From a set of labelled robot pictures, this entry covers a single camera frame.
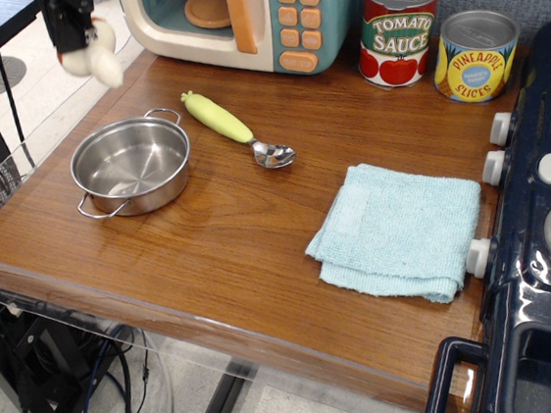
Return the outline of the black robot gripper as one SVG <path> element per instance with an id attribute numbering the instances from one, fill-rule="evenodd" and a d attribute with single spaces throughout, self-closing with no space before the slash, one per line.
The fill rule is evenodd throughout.
<path id="1" fill-rule="evenodd" d="M 40 1 L 42 17 L 57 52 L 71 53 L 88 46 L 88 34 L 94 30 L 90 15 L 94 0 Z"/>

